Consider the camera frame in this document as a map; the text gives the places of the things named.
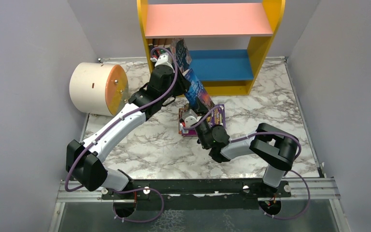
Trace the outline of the white cylindrical drum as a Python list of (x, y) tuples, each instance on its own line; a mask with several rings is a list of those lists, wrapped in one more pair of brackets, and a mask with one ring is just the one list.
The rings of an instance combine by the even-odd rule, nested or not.
[(129, 98), (128, 78), (120, 65), (82, 62), (72, 73), (69, 93), (79, 111), (115, 116)]

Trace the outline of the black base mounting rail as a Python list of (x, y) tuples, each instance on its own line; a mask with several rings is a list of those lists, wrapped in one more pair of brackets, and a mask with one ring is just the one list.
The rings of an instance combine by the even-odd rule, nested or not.
[(117, 209), (138, 211), (254, 209), (266, 200), (289, 198), (287, 181), (277, 189), (265, 186), (260, 178), (233, 179), (135, 179), (125, 190), (133, 193), (102, 191), (101, 199)]

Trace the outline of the Jane Eyre blue book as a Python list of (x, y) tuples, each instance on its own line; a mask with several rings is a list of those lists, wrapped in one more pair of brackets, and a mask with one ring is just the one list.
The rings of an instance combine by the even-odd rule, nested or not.
[(189, 109), (194, 110), (197, 114), (207, 113), (215, 104), (202, 82), (198, 79), (193, 69), (188, 69), (184, 74), (184, 78), (190, 83), (190, 87), (185, 93)]

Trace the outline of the red Treehouse book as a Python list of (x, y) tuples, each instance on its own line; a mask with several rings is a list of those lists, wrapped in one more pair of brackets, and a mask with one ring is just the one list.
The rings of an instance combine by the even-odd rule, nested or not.
[(170, 47), (171, 38), (157, 38), (153, 39), (154, 47)]

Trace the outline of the Nineteen Eighty-Four dark book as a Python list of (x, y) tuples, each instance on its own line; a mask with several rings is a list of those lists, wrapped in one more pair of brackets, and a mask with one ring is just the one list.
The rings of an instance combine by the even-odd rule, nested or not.
[(151, 51), (153, 48), (157, 47), (158, 45), (155, 43), (154, 39), (147, 39), (148, 48)]

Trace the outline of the purple paperback book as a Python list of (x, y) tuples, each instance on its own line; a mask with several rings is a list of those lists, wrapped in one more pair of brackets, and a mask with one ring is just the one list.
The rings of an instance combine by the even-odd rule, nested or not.
[[(185, 105), (184, 112), (187, 111), (187, 110), (190, 110), (188, 104)], [(207, 113), (197, 114), (200, 117), (199, 121), (201, 121), (201, 119), (203, 119), (206, 114)], [(224, 105), (219, 104), (217, 106), (214, 106), (213, 110), (206, 116), (205, 121), (208, 122), (210, 127), (217, 124), (217, 125), (222, 125), (225, 128), (226, 127), (226, 122), (225, 122), (225, 107), (224, 107)], [(189, 128), (184, 128), (184, 129), (185, 130), (194, 130), (195, 127), (193, 127), (193, 126), (194, 125), (192, 125)]]
[(184, 128), (180, 128), (179, 133), (183, 137), (197, 137), (198, 136), (195, 130), (185, 130)]

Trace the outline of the colourful wooden bookshelf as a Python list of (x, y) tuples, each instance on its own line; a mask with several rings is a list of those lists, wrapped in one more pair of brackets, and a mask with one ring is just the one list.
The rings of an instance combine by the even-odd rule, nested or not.
[(191, 49), (190, 67), (212, 96), (249, 95), (285, 12), (285, 1), (149, 4), (137, 1), (146, 56), (148, 42), (167, 38), (248, 36), (246, 49)]

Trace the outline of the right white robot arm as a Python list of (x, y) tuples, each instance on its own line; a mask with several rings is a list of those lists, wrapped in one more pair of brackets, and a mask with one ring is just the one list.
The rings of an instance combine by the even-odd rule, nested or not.
[(209, 156), (218, 163), (251, 154), (266, 161), (268, 167), (262, 185), (272, 190), (279, 188), (283, 176), (292, 169), (301, 153), (297, 137), (267, 123), (259, 124), (253, 133), (234, 140), (222, 125), (209, 126), (199, 121), (190, 128), (196, 131), (202, 148), (209, 150)]

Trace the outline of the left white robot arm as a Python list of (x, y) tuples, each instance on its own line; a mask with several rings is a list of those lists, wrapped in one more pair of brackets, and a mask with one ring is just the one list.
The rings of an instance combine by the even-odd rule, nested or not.
[(72, 140), (67, 145), (65, 190), (124, 190), (131, 178), (121, 170), (104, 167), (103, 162), (130, 132), (167, 106), (167, 99), (183, 95), (189, 86), (177, 65), (156, 65), (149, 82), (132, 94), (120, 113), (84, 141)]

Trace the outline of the orange paperback book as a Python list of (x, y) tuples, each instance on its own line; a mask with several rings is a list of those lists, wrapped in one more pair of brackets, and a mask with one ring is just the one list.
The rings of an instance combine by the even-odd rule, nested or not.
[(184, 112), (184, 108), (179, 108), (178, 110), (178, 133), (180, 135), (183, 135), (183, 120), (182, 120), (183, 112)]

